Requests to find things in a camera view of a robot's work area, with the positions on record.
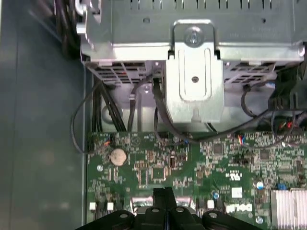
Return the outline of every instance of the metal vent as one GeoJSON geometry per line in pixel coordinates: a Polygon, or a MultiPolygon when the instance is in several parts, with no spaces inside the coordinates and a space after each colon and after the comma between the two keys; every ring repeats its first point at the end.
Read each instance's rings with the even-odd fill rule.
{"type": "Polygon", "coordinates": [[[280,0],[130,0],[131,10],[163,9],[173,4],[174,9],[204,9],[204,10],[227,10],[227,9],[250,9],[272,10],[278,6],[280,0]]]}
{"type": "Polygon", "coordinates": [[[105,84],[136,84],[145,78],[153,69],[163,71],[163,64],[158,61],[146,62],[113,62],[111,66],[88,65],[88,69],[97,77],[102,79],[105,84]]]}
{"type": "Polygon", "coordinates": [[[224,63],[224,84],[254,84],[276,78],[276,64],[265,62],[261,65],[250,65],[248,62],[224,63]]]}

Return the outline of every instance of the microchip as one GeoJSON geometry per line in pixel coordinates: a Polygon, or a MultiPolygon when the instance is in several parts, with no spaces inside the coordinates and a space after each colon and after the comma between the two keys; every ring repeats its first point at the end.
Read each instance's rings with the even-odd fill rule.
{"type": "Polygon", "coordinates": [[[153,168],[152,179],[164,179],[164,169],[153,168]]]}
{"type": "Polygon", "coordinates": [[[260,160],[267,161],[269,159],[270,159],[270,150],[268,149],[260,150],[260,160]]]}
{"type": "Polygon", "coordinates": [[[222,155],[223,154],[223,145],[222,144],[214,144],[213,145],[213,153],[222,155]]]}

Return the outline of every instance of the white sticker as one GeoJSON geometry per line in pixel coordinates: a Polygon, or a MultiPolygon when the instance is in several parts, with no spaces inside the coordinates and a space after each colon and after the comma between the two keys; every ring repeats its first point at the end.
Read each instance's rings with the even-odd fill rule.
{"type": "Polygon", "coordinates": [[[231,188],[231,197],[232,198],[242,198],[243,197],[243,191],[242,188],[231,188]]]}

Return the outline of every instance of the heatsink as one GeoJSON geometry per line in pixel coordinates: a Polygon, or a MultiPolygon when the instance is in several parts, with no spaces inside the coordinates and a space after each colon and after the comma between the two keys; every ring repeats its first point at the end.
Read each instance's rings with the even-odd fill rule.
{"type": "Polygon", "coordinates": [[[307,190],[271,191],[272,226],[307,229],[307,190]]]}

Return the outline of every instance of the blue capacitor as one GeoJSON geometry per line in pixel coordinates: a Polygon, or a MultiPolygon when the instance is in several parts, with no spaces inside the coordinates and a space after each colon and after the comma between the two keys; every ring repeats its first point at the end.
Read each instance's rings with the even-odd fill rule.
{"type": "Polygon", "coordinates": [[[277,184],[277,188],[278,188],[279,190],[286,190],[286,189],[287,189],[286,185],[283,184],[283,183],[277,184]]]}
{"type": "Polygon", "coordinates": [[[213,199],[217,200],[220,197],[220,195],[216,192],[213,193],[213,199]]]}

